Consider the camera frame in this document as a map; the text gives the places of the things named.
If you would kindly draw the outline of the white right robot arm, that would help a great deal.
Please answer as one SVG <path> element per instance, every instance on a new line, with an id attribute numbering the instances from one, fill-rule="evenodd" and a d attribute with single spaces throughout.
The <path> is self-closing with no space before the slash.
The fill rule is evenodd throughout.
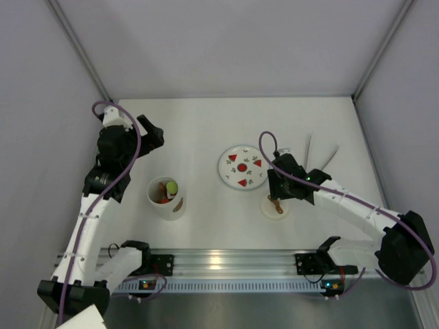
<path id="1" fill-rule="evenodd" d="M 419 214 L 400 214 L 366 202 L 325 172 L 306 172 L 290 153 L 275 151 L 272 163 L 268 180 L 273 200 L 304 200 L 359 228 L 368 237 L 365 241 L 329 237 L 316 250 L 325 270 L 365 267 L 407 286 L 433 256 L 434 248 Z"/>

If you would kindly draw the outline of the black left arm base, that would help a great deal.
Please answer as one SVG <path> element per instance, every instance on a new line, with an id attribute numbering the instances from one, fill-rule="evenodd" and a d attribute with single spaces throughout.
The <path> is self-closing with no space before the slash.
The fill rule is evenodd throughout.
<path id="1" fill-rule="evenodd" d="M 146 274 L 158 273 L 163 276 L 173 276 L 174 255 L 173 254 L 152 254 Z"/>

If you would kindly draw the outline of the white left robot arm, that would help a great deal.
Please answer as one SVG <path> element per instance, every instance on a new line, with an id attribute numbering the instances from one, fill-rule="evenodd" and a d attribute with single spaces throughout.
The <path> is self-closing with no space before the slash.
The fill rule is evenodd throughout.
<path id="1" fill-rule="evenodd" d="M 128 165 L 164 144 L 163 130 L 144 115 L 137 117 L 146 135 L 138 136 L 130 120 L 116 119 L 97 141 L 95 164 L 84 180 L 78 221 L 60 264 L 50 280 L 41 280 L 37 294 L 55 314 L 74 316 L 90 305 L 101 314 L 110 296 L 130 276 L 156 274 L 148 243 L 126 241 L 101 267 L 97 261 L 108 225 L 115 219 L 130 183 Z"/>

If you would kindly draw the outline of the white container lid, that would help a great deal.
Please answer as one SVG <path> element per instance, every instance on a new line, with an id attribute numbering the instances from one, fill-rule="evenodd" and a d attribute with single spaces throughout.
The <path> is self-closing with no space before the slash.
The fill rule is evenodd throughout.
<path id="1" fill-rule="evenodd" d="M 271 200 L 267 195 L 261 199 L 260 209 L 262 214 L 271 221 L 280 221 L 289 214 L 289 202 L 285 200 Z"/>

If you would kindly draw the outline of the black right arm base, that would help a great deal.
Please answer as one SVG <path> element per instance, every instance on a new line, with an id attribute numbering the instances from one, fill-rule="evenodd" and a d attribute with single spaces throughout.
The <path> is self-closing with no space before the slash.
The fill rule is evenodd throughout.
<path id="1" fill-rule="evenodd" d="M 310 252 L 294 255 L 296 270 L 299 275 L 321 275 L 321 274 L 348 274 L 359 273 L 358 267 L 353 265 L 336 265 L 325 253 Z"/>

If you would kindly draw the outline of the brown chicken drumstick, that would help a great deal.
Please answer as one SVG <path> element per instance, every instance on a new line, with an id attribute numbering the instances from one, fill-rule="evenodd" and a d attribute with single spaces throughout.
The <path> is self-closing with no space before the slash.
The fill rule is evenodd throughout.
<path id="1" fill-rule="evenodd" d="M 166 189 L 166 186 L 162 182 L 159 182 L 158 183 L 158 187 L 159 187 L 159 191 L 160 191 L 160 194 L 161 194 L 160 200 L 167 199 L 167 189 Z"/>

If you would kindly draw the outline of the metal tongs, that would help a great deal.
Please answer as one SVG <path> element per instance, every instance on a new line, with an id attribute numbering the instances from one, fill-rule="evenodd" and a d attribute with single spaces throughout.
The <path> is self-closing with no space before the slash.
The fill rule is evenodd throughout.
<path id="1" fill-rule="evenodd" d="M 324 171 L 335 157 L 340 145 L 324 134 L 310 133 L 305 148 L 303 167 L 306 171 Z"/>

